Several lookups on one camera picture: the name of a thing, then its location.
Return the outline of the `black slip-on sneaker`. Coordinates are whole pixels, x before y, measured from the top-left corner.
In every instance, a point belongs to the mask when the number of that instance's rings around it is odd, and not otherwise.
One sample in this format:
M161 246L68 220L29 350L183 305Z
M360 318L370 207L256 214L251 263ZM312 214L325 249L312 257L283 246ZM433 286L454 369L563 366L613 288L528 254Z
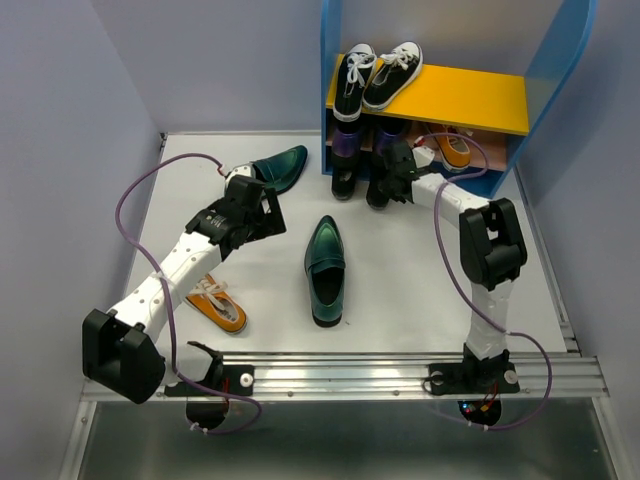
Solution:
M339 201L349 200L355 191L356 182L361 169L358 156L332 156L331 192Z

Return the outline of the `orange sneaker white laces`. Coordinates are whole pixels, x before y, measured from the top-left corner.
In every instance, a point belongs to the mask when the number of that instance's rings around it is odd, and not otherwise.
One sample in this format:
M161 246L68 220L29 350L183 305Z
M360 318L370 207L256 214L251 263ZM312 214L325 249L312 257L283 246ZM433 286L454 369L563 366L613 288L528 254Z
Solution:
M442 155L444 167L452 173L461 173L471 163L471 150L464 139L464 135L457 127L443 124L428 123L430 134L451 133L451 136L436 136L435 141Z

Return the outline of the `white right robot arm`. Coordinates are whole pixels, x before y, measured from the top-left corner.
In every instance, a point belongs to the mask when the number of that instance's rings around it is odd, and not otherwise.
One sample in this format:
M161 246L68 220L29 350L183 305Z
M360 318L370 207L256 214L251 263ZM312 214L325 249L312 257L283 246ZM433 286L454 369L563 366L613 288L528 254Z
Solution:
M470 329L458 363L431 363L423 389L435 396L517 393L507 348L507 313L514 281L528 254L508 199L488 200L446 179L423 146L396 141L383 149L380 190L390 199L430 208L434 228L447 221L459 234L459 260L471 285Z

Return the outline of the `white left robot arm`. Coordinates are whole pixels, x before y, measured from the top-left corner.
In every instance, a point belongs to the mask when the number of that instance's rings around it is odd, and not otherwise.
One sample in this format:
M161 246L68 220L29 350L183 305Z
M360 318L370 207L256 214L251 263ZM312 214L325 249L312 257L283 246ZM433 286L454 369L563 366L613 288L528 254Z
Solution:
M141 404L162 385L175 383L177 353L156 342L197 282L246 243L284 233L274 189L251 177L232 177L224 195L199 211L177 244L132 293L108 311L92 310L82 323L82 370L128 400Z

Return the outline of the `black lace-up sneaker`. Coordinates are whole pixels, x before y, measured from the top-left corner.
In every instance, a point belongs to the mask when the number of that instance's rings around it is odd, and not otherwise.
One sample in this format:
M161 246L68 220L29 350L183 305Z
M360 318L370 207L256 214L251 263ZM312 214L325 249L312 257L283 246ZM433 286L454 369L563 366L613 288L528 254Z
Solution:
M389 203L389 196L381 190L381 184L387 176L384 159L376 151L373 151L369 159L369 186L366 192L366 201L373 210L383 210Z

